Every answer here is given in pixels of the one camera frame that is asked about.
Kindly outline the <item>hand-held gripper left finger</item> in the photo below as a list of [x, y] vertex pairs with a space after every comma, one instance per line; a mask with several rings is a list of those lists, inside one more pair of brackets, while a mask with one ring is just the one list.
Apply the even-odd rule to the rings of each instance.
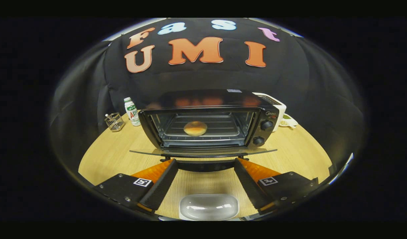
[[155, 212], [177, 172], [177, 160], [170, 159], [133, 175], [114, 175], [93, 189], [131, 210]]

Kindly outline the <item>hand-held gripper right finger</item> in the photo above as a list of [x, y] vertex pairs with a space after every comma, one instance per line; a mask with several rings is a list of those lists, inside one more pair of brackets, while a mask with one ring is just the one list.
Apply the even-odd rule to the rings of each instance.
[[279, 173], [241, 158], [235, 159], [234, 171], [260, 215], [297, 204], [318, 186], [317, 177], [308, 179], [293, 171]]

